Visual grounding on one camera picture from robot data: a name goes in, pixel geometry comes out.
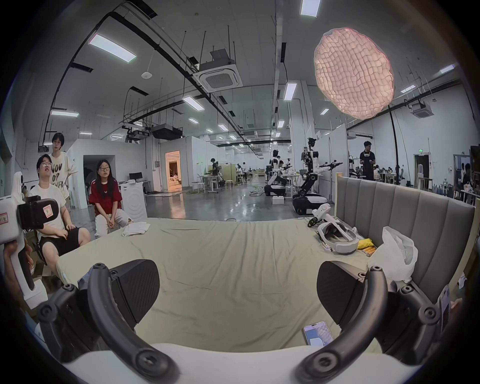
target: white wall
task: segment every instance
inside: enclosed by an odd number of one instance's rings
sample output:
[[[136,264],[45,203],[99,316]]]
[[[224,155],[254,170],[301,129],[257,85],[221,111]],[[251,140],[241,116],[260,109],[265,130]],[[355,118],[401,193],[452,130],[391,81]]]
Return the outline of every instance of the white wall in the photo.
[[[76,140],[67,151],[77,165],[78,172],[71,176],[71,191],[77,208],[87,208],[84,188],[84,155],[115,156],[118,181],[126,181],[129,173],[146,172],[144,145],[117,143],[107,140]]]
[[[404,169],[404,178],[413,182],[414,155],[419,149],[431,153],[430,177],[434,184],[440,184],[444,178],[453,183],[453,155],[466,154],[471,145],[478,145],[480,135],[472,117],[470,104],[463,86],[459,85],[433,94],[426,98],[432,107],[434,116],[419,119],[402,107],[394,111],[393,118],[398,145],[398,162]],[[376,163],[380,168],[395,168],[395,145],[392,123],[389,114],[366,122],[353,131],[360,132],[370,127],[373,132],[372,146]],[[363,143],[364,138],[355,139]]]

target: white device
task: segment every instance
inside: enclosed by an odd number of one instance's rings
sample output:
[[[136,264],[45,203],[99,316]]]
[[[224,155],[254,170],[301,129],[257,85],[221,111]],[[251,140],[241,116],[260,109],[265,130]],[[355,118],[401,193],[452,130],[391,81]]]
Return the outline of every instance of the white device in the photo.
[[[25,277],[30,270],[27,267],[28,264],[25,264],[24,232],[17,218],[17,207],[21,204],[25,204],[22,198],[22,173],[16,172],[13,176],[12,194],[0,198],[0,244],[17,240],[17,251],[11,256],[13,271],[22,290],[24,301],[30,309],[33,309],[47,301],[48,296],[41,280],[34,282],[29,276],[27,281]]]
[[[144,187],[142,182],[120,185],[122,209],[133,221],[146,221],[147,209],[145,206]]]

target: person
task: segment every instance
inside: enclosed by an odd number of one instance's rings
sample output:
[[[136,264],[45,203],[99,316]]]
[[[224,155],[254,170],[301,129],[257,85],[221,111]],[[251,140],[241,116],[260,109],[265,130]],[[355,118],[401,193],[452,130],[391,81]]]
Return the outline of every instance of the person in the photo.
[[[119,185],[110,172],[110,163],[102,159],[96,165],[96,179],[90,186],[88,202],[95,206],[95,237],[108,234],[115,224],[120,227],[132,222],[121,208]]]
[[[39,247],[51,271],[58,276],[57,261],[60,256],[87,244],[90,233],[86,228],[77,228],[72,223],[70,213],[65,204],[62,191],[50,184],[52,175],[52,160],[47,154],[42,155],[36,162],[38,185],[30,191],[31,196],[40,196],[42,199],[53,199],[59,206],[58,216],[45,223],[43,229],[37,229]]]
[[[465,164],[465,175],[463,175],[462,184],[470,184],[470,163]]]
[[[375,154],[371,151],[372,143],[368,140],[363,143],[365,150],[360,154],[360,164],[363,165],[363,175],[366,180],[373,180],[373,166],[375,165]]]
[[[70,195],[68,193],[67,179],[70,175],[78,172],[77,167],[65,152],[60,151],[65,143],[65,138],[61,132],[57,132],[53,135],[52,143],[52,176],[50,178],[50,184],[53,184],[60,189],[66,202],[65,206],[70,211]]]

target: ceiling air conditioner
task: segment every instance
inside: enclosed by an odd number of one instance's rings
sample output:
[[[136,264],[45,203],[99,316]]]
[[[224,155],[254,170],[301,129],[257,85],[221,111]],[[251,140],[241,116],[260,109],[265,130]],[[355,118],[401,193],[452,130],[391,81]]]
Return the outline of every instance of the ceiling air conditioner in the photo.
[[[421,100],[416,100],[412,104],[412,112],[411,114],[417,116],[419,119],[423,119],[425,117],[433,116],[432,108],[430,104],[422,102]]]
[[[228,57],[226,49],[212,51],[210,54],[213,60],[200,64],[199,71],[193,74],[207,92],[243,86],[237,65]]]

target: white towel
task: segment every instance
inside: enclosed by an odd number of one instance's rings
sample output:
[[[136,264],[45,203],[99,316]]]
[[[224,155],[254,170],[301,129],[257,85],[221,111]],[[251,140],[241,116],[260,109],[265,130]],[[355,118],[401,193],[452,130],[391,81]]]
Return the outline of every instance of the white towel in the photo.
[[[138,223],[130,223],[125,227],[122,232],[122,236],[131,236],[131,235],[143,235],[150,228],[150,224],[139,221]]]

